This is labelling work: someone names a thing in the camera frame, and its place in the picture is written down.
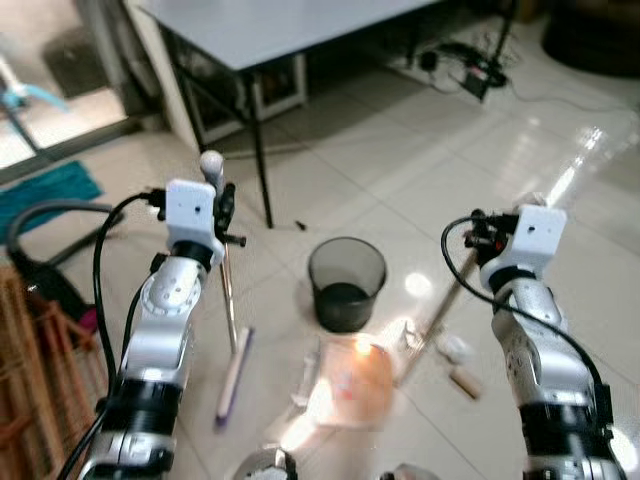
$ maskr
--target white tile floor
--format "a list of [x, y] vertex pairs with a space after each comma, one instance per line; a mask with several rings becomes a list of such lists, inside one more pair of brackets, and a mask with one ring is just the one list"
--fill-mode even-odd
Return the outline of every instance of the white tile floor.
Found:
[[[110, 88], [67, 100], [68, 111], [34, 101], [19, 114], [20, 122], [42, 148], [124, 120], [122, 104]], [[33, 152], [9, 121], [0, 117], [0, 168], [21, 162]]]
[[[524, 61], [511, 72], [521, 94], [567, 98], [603, 109], [640, 100], [640, 83], [572, 71], [548, 59], [540, 27], [518, 27], [514, 45]], [[443, 226], [476, 207], [505, 208], [559, 157], [580, 127], [596, 124], [619, 134], [623, 111], [589, 113], [561, 102], [525, 103], [509, 91], [491, 93], [481, 106], [463, 94], [442, 95], [384, 70], [349, 78], [314, 98], [308, 108], [266, 126], [269, 181], [277, 227], [267, 230], [246, 135], [221, 142], [225, 165], [238, 186], [233, 231], [246, 234], [234, 249], [238, 317], [257, 336], [232, 420], [212, 428], [228, 358], [217, 278], [197, 315], [197, 358], [178, 427], [172, 478], [226, 478], [237, 462], [263, 444], [265, 429], [287, 407], [302, 359], [318, 329], [310, 314], [306, 258], [322, 239], [353, 234], [377, 245], [389, 266], [373, 331], [401, 315], [432, 309], [449, 274], [439, 253]], [[82, 155], [116, 201], [169, 178], [200, 178], [196, 156], [169, 134], [140, 134]], [[632, 150], [600, 172], [572, 209], [548, 283], [570, 318], [571, 330], [597, 359], [613, 388], [616, 424], [640, 446], [640, 151]], [[299, 231], [294, 221], [308, 229]], [[72, 220], [61, 217], [25, 236], [40, 252], [70, 240]], [[97, 219], [84, 216], [88, 229]], [[163, 225], [143, 209], [108, 242], [104, 284], [109, 321], [121, 331], [128, 299], [153, 254], [162, 249]], [[88, 252], [67, 271], [90, 296]], [[417, 300], [406, 275], [422, 272], [432, 288]], [[302, 479], [372, 479], [411, 462], [442, 479], [519, 478], [524, 457], [520, 424], [505, 378], [504, 358], [490, 327], [490, 308], [463, 296], [449, 329], [467, 342], [472, 372], [485, 385], [473, 402], [427, 355], [397, 392], [394, 414], [377, 432], [321, 431], [295, 452]], [[640, 478], [640, 467], [629, 478]]]

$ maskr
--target glass door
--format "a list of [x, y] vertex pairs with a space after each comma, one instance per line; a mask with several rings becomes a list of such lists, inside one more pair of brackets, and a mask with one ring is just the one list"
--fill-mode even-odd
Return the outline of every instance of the glass door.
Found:
[[[0, 2], [0, 93], [41, 149], [126, 118], [73, 0]], [[0, 168], [33, 156], [0, 112]]]

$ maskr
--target electrical cord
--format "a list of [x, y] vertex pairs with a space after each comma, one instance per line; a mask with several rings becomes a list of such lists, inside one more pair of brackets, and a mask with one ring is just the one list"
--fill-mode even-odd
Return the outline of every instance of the electrical cord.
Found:
[[[481, 52], [486, 58], [489, 58], [491, 56], [491, 52], [495, 50], [495, 45], [498, 42], [498, 38], [493, 38], [493, 35], [497, 33], [497, 31], [489, 29], [485, 29], [482, 33], [474, 32], [472, 37], [473, 47]], [[513, 40], [515, 43], [519, 42], [518, 37], [516, 37], [512, 32], [509, 32], [507, 35], [507, 40]], [[514, 68], [522, 62], [522, 56], [516, 51], [515, 47], [511, 44], [505, 43], [505, 48], [501, 52], [499, 59], [499, 63], [502, 68], [505, 70]]]
[[[124, 208], [135, 202], [136, 200], [152, 200], [153, 193], [138, 193], [136, 195], [132, 195], [118, 205], [116, 205], [109, 213], [109, 216], [102, 224], [98, 235], [96, 236], [95, 248], [93, 251], [93, 294], [94, 294], [94, 302], [96, 305], [96, 317], [98, 323], [98, 333], [100, 335], [100, 342], [102, 343], [102, 350], [104, 352], [105, 363], [107, 365], [107, 377], [108, 377], [108, 389], [107, 389], [107, 400], [113, 396], [115, 383], [116, 383], [116, 366], [115, 359], [113, 356], [113, 349], [111, 348], [111, 341], [109, 340], [109, 331], [107, 329], [107, 323], [104, 313], [104, 304], [102, 300], [102, 282], [100, 280], [100, 262], [102, 257], [102, 247], [107, 238], [107, 233], [111, 229], [114, 222], [119, 218], [120, 213]], [[100, 430], [102, 423], [107, 415], [109, 407], [107, 406], [108, 402], [105, 402], [104, 408], [100, 411], [93, 424], [82, 436], [78, 444], [74, 447], [73, 451], [65, 461], [60, 473], [58, 474], [58, 480], [66, 480], [67, 477], [71, 474], [73, 467], [78, 462], [82, 452], [89, 446], [91, 440], [96, 435], [96, 433]]]
[[71, 471], [73, 467], [76, 465], [82, 452], [89, 446], [91, 440], [95, 436], [95, 434], [100, 430], [102, 423], [104, 422], [105, 417], [107, 416], [107, 409], [103, 409], [102, 412], [96, 417], [96, 419], [91, 424], [91, 427], [84, 433], [78, 444], [75, 446], [71, 455], [67, 458], [67, 461], [62, 466], [62, 470], [58, 474], [57, 480], [67, 480], [69, 475], [71, 475]]
[[131, 300], [131, 304], [129, 305], [129, 311], [127, 312], [127, 321], [124, 325], [124, 334], [122, 335], [122, 352], [120, 354], [120, 362], [124, 360], [124, 356], [127, 353], [127, 348], [129, 347], [129, 340], [131, 339], [131, 328], [133, 326], [133, 316], [136, 313], [136, 306], [138, 305], [138, 301], [140, 300], [142, 287], [144, 287], [144, 282], [138, 287], [138, 290], [136, 290], [136, 293], [133, 295], [133, 299]]
[[102, 301], [102, 280], [100, 278], [101, 274], [101, 257], [102, 257], [102, 247], [104, 245], [104, 241], [107, 237], [107, 232], [109, 228], [111, 228], [111, 223], [115, 220], [118, 214], [124, 210], [124, 208], [130, 203], [135, 202], [136, 200], [148, 199], [148, 193], [138, 193], [132, 195], [122, 202], [120, 202], [107, 217], [107, 219], [102, 224], [102, 228], [96, 237], [96, 245], [93, 251], [93, 295], [94, 302], [96, 305], [96, 317], [98, 323], [98, 333], [100, 334], [100, 341], [102, 342], [102, 350], [104, 351], [104, 357], [107, 364], [107, 377], [108, 377], [108, 390], [107, 397], [111, 397], [113, 395], [113, 390], [115, 388], [116, 383], [116, 363], [115, 358], [113, 356], [113, 349], [111, 348], [111, 342], [109, 340], [109, 331], [107, 329], [107, 322], [104, 313], [104, 304]]
[[498, 309], [498, 310], [507, 310], [509, 312], [517, 313], [518, 315], [522, 315], [523, 317], [526, 317], [527, 319], [535, 322], [536, 324], [538, 324], [538, 325], [540, 325], [540, 326], [552, 331], [556, 335], [560, 336], [569, 345], [571, 345], [571, 347], [573, 347], [573, 349], [578, 353], [578, 355], [580, 356], [580, 359], [584, 362], [584, 364], [586, 365], [587, 369], [589, 370], [589, 373], [591, 374], [591, 377], [593, 378], [594, 384], [602, 385], [602, 379], [600, 377], [600, 372], [598, 372], [598, 369], [597, 369], [595, 363], [593, 363], [593, 360], [591, 359], [589, 354], [584, 350], [584, 348], [582, 348], [580, 346], [580, 344], [576, 340], [573, 339], [573, 337], [571, 337], [569, 334], [563, 332], [559, 328], [556, 328], [553, 325], [550, 325], [550, 324], [546, 323], [544, 320], [539, 319], [535, 315], [531, 315], [529, 312], [521, 310], [521, 309], [519, 309], [517, 307], [512, 307], [511, 305], [509, 305], [506, 302], [501, 302], [499, 300], [496, 300], [495, 298], [492, 298], [492, 297], [490, 297], [488, 295], [485, 295], [482, 292], [479, 292], [472, 285], [470, 285], [462, 277], [462, 275], [460, 275], [460, 272], [458, 272], [458, 269], [454, 265], [453, 260], [451, 259], [451, 255], [449, 254], [449, 247], [447, 246], [447, 240], [448, 240], [448, 237], [449, 237], [449, 233], [455, 227], [457, 227], [458, 225], [461, 225], [463, 223], [469, 223], [469, 222], [472, 222], [472, 221], [487, 221], [487, 220], [488, 220], [487, 217], [482, 217], [482, 216], [462, 217], [462, 218], [459, 218], [459, 219], [454, 220], [453, 222], [451, 222], [442, 231], [442, 236], [440, 237], [440, 249], [442, 250], [442, 256], [444, 257], [444, 261], [446, 262], [447, 267], [449, 267], [449, 270], [451, 271], [451, 273], [455, 277], [456, 281], [458, 281], [458, 283], [460, 283], [460, 285], [462, 285], [473, 296], [475, 296], [476, 298], [479, 298], [480, 300], [482, 300], [484, 302], [487, 302], [487, 303], [491, 304], [496, 309]]
[[[537, 318], [535, 315], [531, 315], [529, 312], [526, 312], [524, 310], [521, 310], [517, 307], [512, 307], [511, 305], [509, 305], [506, 302], [501, 302], [499, 300], [496, 300], [495, 298], [489, 297], [488, 295], [483, 294], [482, 292], [479, 292], [478, 290], [476, 290], [472, 285], [470, 285], [463, 277], [462, 275], [460, 275], [460, 272], [458, 272], [458, 269], [456, 268], [456, 266], [453, 263], [453, 260], [451, 259], [451, 255], [449, 253], [449, 248], [447, 246], [447, 240], [449, 238], [449, 234], [451, 233], [451, 231], [457, 227], [458, 225], [461, 225], [463, 223], [468, 223], [468, 222], [472, 222], [472, 221], [484, 221], [484, 222], [488, 222], [490, 220], [490, 217], [484, 217], [484, 216], [468, 216], [468, 217], [462, 217], [459, 218], [457, 220], [454, 220], [453, 222], [451, 222], [449, 225], [447, 225], [444, 230], [442, 231], [442, 235], [440, 237], [440, 249], [442, 250], [442, 256], [444, 257], [444, 261], [447, 264], [447, 267], [449, 267], [449, 270], [451, 271], [451, 273], [453, 274], [453, 276], [455, 277], [456, 281], [458, 283], [460, 283], [460, 285], [462, 285], [469, 293], [471, 293], [473, 296], [475, 296], [476, 298], [479, 298], [480, 300], [487, 302], [489, 304], [491, 304], [492, 306], [494, 306], [495, 308], [497, 308], [498, 310], [507, 310], [513, 313], [517, 313], [518, 315], [522, 315], [523, 317], [528, 318], [529, 320], [535, 322], [536, 324], [546, 328], [547, 330], [550, 330], [551, 332], [555, 333], [556, 335], [560, 336], [564, 341], [566, 341], [569, 345], [571, 345], [571, 347], [573, 347], [573, 349], [578, 353], [578, 355], [580, 356], [580, 359], [584, 362], [584, 364], [586, 365], [587, 369], [589, 370], [589, 373], [591, 374], [591, 377], [593, 378], [593, 384], [594, 384], [594, 391], [597, 390], [603, 390], [606, 389], [608, 390], [608, 386], [604, 385], [602, 383], [602, 378], [600, 377], [600, 372], [598, 372], [598, 368], [596, 367], [595, 363], [593, 362], [593, 360], [591, 359], [591, 357], [589, 356], [589, 354], [586, 352], [586, 350], [584, 348], [582, 348], [582, 346], [576, 341], [574, 340], [574, 338], [569, 335], [568, 333], [563, 332], [562, 330], [560, 330], [559, 328], [554, 327], [553, 325], [550, 325], [548, 323], [546, 323], [545, 321]], [[598, 396], [596, 396], [596, 400], [595, 400], [595, 419], [596, 419], [596, 424], [598, 424], [598, 413], [600, 411], [600, 408], [605, 408], [606, 410], [608, 410], [608, 414], [611, 414], [611, 399], [607, 399], [607, 400], [603, 400], [602, 398], [598, 398]], [[620, 462], [618, 461], [618, 458], [616, 457], [615, 453], [613, 452], [613, 448], [611, 447], [611, 441], [607, 441], [607, 448], [609, 450], [609, 453], [611, 454], [611, 458], [613, 459], [613, 462], [615, 463], [616, 469], [618, 470], [618, 474], [620, 475], [621, 479], [626, 479], [626, 474], [624, 472], [624, 469], [622, 468], [622, 465], [620, 465]]]
[[612, 113], [612, 112], [621, 112], [621, 111], [634, 113], [631, 107], [626, 107], [624, 105], [619, 105], [617, 107], [610, 107], [610, 108], [599, 108], [599, 107], [591, 108], [591, 107], [586, 107], [584, 105], [580, 105], [578, 103], [572, 102], [571, 100], [568, 100], [562, 97], [540, 96], [540, 97], [527, 98], [522, 96], [516, 90], [516, 87], [513, 84], [513, 81], [508, 81], [507, 85], [509, 86], [511, 93], [513, 93], [513, 96], [516, 97], [516, 99], [518, 99], [519, 101], [524, 103], [560, 102], [560, 103], [569, 105], [573, 108], [576, 108], [578, 110], [582, 110], [583, 112], [589, 112], [589, 113]]

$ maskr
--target white wall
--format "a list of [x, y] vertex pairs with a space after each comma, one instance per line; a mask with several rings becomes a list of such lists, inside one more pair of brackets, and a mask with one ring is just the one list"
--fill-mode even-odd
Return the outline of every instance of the white wall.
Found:
[[164, 48], [160, 29], [149, 15], [138, 8], [143, 1], [125, 0], [125, 4], [160, 80], [171, 129], [185, 144], [197, 152], [198, 143], [191, 129], [187, 110], [182, 102], [180, 90], [169, 63], [169, 56]]

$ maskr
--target black cable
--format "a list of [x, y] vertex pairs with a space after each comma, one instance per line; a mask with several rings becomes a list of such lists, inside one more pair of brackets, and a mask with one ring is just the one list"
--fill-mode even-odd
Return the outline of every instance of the black cable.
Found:
[[73, 467], [80, 459], [82, 452], [84, 452], [84, 450], [89, 446], [89, 443], [91, 443], [91, 439], [95, 436], [98, 430], [100, 430], [100, 427], [102, 426], [102, 423], [104, 422], [106, 416], [107, 409], [105, 408], [102, 410], [102, 412], [100, 412], [100, 414], [91, 424], [91, 427], [89, 427], [89, 429], [82, 436], [78, 444], [71, 452], [71, 455], [69, 455], [69, 457], [67, 458], [67, 461], [64, 462], [62, 470], [60, 470], [60, 473], [58, 474], [57, 480], [67, 480], [69, 475], [71, 475]]
[[102, 342], [102, 350], [104, 351], [105, 362], [107, 364], [107, 377], [109, 379], [107, 397], [113, 394], [113, 389], [116, 383], [116, 362], [113, 356], [113, 349], [111, 348], [111, 342], [109, 341], [109, 331], [107, 329], [107, 322], [104, 313], [104, 304], [102, 301], [102, 281], [100, 279], [100, 260], [102, 256], [102, 246], [109, 232], [111, 224], [116, 219], [118, 214], [124, 210], [124, 208], [130, 203], [140, 199], [147, 199], [148, 193], [138, 193], [132, 195], [111, 210], [111, 213], [102, 224], [102, 228], [96, 237], [96, 246], [93, 251], [93, 295], [94, 302], [96, 304], [96, 317], [98, 323], [98, 333], [100, 334], [100, 341]]
[[124, 355], [125, 353], [127, 353], [127, 348], [129, 347], [129, 340], [131, 339], [131, 328], [133, 326], [133, 315], [136, 313], [136, 306], [138, 305], [138, 301], [140, 300], [142, 287], [144, 287], [144, 282], [138, 287], [138, 290], [136, 290], [136, 293], [131, 300], [131, 304], [129, 305], [129, 311], [127, 312], [127, 321], [124, 325], [124, 334], [122, 335], [122, 352], [120, 354], [120, 362], [124, 360]]
[[[115, 359], [113, 356], [113, 349], [111, 348], [111, 342], [109, 340], [109, 331], [107, 329], [107, 322], [104, 314], [104, 304], [102, 301], [102, 282], [100, 280], [100, 260], [102, 256], [102, 246], [104, 245], [105, 239], [107, 238], [107, 233], [111, 228], [112, 224], [119, 218], [120, 213], [124, 208], [139, 199], [148, 199], [148, 193], [138, 193], [136, 195], [132, 195], [129, 198], [123, 200], [118, 205], [116, 205], [109, 213], [109, 216], [102, 224], [100, 231], [96, 236], [96, 245], [93, 251], [93, 294], [94, 294], [94, 302], [96, 305], [96, 318], [98, 323], [98, 333], [100, 334], [100, 342], [102, 343], [102, 350], [104, 352], [105, 363], [107, 364], [107, 376], [108, 376], [108, 390], [107, 390], [107, 399], [113, 395], [113, 391], [116, 383], [116, 366]], [[95, 434], [100, 430], [102, 426], [102, 422], [107, 414], [108, 407], [105, 407], [98, 417], [94, 420], [91, 427], [85, 432], [82, 436], [78, 444], [75, 446], [71, 455], [67, 458], [62, 470], [58, 474], [58, 480], [66, 480], [69, 476], [76, 462], [82, 455], [82, 452], [89, 446], [91, 440], [95, 436]]]
[[527, 98], [527, 97], [523, 97], [516, 90], [516, 87], [512, 81], [507, 82], [507, 84], [511, 89], [511, 93], [513, 93], [513, 96], [516, 97], [517, 100], [524, 103], [559, 102], [559, 103], [564, 103], [566, 105], [569, 105], [570, 107], [576, 108], [578, 110], [582, 110], [583, 112], [589, 112], [589, 113], [613, 113], [613, 112], [634, 113], [633, 108], [626, 107], [624, 105], [599, 108], [599, 107], [586, 107], [584, 105], [579, 105], [575, 102], [572, 102], [571, 100], [568, 100], [562, 97], [552, 97], [552, 96], [542, 95], [540, 97]]
[[485, 301], [487, 303], [490, 303], [491, 305], [493, 305], [498, 310], [507, 310], [509, 312], [513, 312], [513, 313], [517, 313], [518, 315], [522, 315], [523, 317], [528, 318], [529, 320], [537, 323], [538, 325], [540, 325], [540, 326], [552, 331], [556, 335], [560, 336], [569, 345], [571, 345], [573, 347], [573, 349], [578, 353], [578, 355], [580, 356], [580, 359], [584, 362], [584, 364], [586, 365], [587, 369], [589, 370], [589, 373], [591, 374], [591, 377], [593, 378], [594, 384], [602, 385], [602, 379], [600, 378], [600, 372], [598, 372], [598, 369], [597, 369], [595, 363], [593, 363], [593, 360], [591, 359], [589, 354], [584, 350], [584, 348], [582, 348], [580, 346], [580, 344], [576, 340], [573, 339], [573, 337], [571, 337], [569, 334], [563, 332], [559, 328], [556, 328], [553, 325], [548, 324], [544, 320], [539, 319], [535, 315], [531, 315], [529, 312], [526, 312], [526, 311], [521, 310], [521, 309], [516, 308], [516, 307], [512, 307], [511, 305], [509, 305], [506, 302], [501, 302], [499, 300], [496, 300], [495, 298], [492, 298], [492, 297], [489, 297], [488, 295], [483, 294], [482, 292], [479, 292], [473, 286], [471, 286], [462, 277], [462, 275], [460, 275], [460, 272], [458, 272], [458, 269], [453, 264], [453, 261], [451, 260], [451, 255], [449, 254], [449, 248], [447, 246], [447, 239], [449, 237], [449, 233], [455, 227], [457, 227], [458, 225], [461, 225], [463, 223], [468, 223], [468, 222], [472, 222], [472, 221], [487, 221], [487, 220], [488, 219], [486, 217], [482, 217], [482, 216], [462, 217], [462, 218], [459, 218], [459, 219], [454, 220], [453, 222], [451, 222], [442, 231], [442, 236], [440, 237], [440, 248], [442, 250], [442, 256], [444, 257], [444, 261], [446, 262], [447, 267], [449, 267], [449, 270], [451, 271], [451, 273], [453, 274], [455, 279], [458, 281], [458, 283], [460, 283], [460, 285], [462, 285], [473, 296], [475, 296], [475, 297], [479, 298], [480, 300], [483, 300], [483, 301]]

